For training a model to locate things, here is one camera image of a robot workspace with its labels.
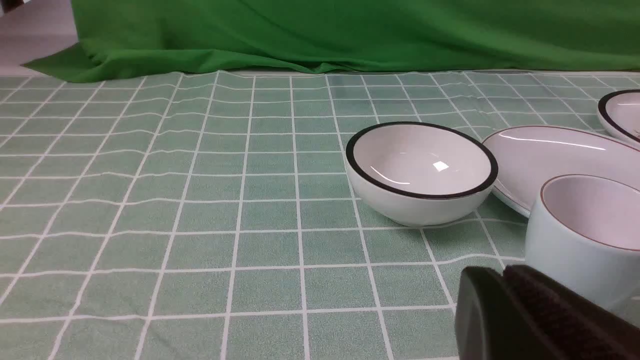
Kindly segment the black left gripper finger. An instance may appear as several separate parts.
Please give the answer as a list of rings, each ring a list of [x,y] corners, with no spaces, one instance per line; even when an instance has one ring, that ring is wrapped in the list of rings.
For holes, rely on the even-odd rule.
[[[467,266],[459,278],[461,360],[637,360],[637,326],[528,265]]]

